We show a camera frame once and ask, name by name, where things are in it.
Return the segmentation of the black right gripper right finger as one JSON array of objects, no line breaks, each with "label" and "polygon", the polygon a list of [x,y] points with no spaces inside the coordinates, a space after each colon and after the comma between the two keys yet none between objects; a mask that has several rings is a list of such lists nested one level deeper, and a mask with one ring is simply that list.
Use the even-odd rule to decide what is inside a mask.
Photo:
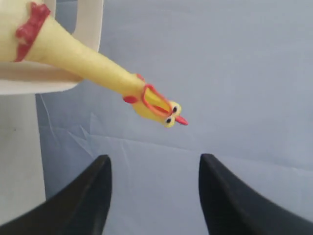
[{"label": "black right gripper right finger", "polygon": [[201,154],[199,198],[210,235],[311,235],[313,223],[259,194],[212,154]]}]

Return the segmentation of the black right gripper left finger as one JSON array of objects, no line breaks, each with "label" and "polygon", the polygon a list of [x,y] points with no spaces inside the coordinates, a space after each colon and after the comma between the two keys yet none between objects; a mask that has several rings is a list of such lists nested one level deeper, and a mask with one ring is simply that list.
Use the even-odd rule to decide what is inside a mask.
[{"label": "black right gripper left finger", "polygon": [[101,235],[112,197],[109,156],[97,157],[76,179],[31,211],[1,225],[2,235]]}]

